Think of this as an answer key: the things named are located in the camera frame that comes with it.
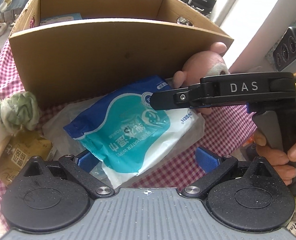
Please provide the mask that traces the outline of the person's right hand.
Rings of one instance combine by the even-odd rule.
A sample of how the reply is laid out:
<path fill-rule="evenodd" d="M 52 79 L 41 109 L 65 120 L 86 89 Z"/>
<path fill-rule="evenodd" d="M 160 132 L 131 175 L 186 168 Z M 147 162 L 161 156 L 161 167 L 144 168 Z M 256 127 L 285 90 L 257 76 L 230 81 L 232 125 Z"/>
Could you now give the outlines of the person's right hand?
<path fill-rule="evenodd" d="M 285 153 L 281 150 L 270 148 L 267 145 L 265 136 L 258 129 L 256 129 L 253 136 L 258 155 L 265 157 L 283 182 L 286 185 L 290 185 L 292 180 L 296 177 L 296 169 L 288 165 L 288 163 L 290 161 L 296 163 L 296 143 L 287 153 Z"/>

